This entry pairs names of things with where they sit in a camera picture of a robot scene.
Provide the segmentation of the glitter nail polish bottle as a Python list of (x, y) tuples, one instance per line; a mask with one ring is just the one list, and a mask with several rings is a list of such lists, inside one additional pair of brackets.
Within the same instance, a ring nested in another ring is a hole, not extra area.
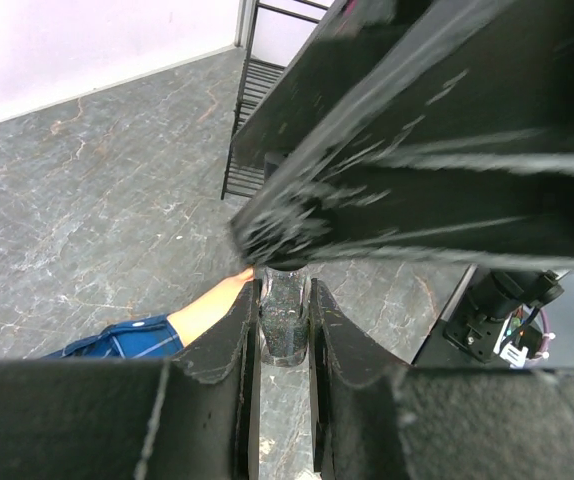
[(309, 343), (309, 273), (305, 268), (264, 267), (257, 278), (261, 281), (261, 360), (277, 367), (296, 367), (304, 361)]

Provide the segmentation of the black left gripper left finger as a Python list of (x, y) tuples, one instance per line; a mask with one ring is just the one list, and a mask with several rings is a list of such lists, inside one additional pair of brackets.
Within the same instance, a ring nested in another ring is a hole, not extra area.
[(165, 359), (0, 360), (0, 479), (255, 479), (260, 287)]

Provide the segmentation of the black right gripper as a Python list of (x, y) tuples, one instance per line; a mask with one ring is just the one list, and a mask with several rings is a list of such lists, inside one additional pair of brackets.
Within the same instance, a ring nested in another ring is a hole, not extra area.
[[(348, 258), (574, 270), (574, 93), (421, 79), (340, 152), (295, 152), (235, 216), (245, 260)], [(470, 266), (412, 364), (522, 369), (549, 356), (562, 275)]]

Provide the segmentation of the mannequin hand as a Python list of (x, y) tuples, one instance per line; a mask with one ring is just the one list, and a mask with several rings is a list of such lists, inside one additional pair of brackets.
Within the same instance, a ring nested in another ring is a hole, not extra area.
[(231, 309), (246, 283), (254, 279), (254, 270), (247, 268), (229, 276), (191, 304), (167, 316), (184, 347), (219, 322)]

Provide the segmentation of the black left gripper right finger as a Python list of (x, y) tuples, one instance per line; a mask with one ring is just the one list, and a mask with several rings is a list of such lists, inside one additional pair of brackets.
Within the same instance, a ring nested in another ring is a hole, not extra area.
[(311, 285), (313, 464), (325, 479), (574, 479), (574, 370), (422, 368)]

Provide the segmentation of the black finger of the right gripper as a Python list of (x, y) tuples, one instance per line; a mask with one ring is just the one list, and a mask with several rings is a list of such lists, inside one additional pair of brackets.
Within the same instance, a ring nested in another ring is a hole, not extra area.
[(343, 2), (342, 96), (297, 148), (574, 152), (574, 1)]

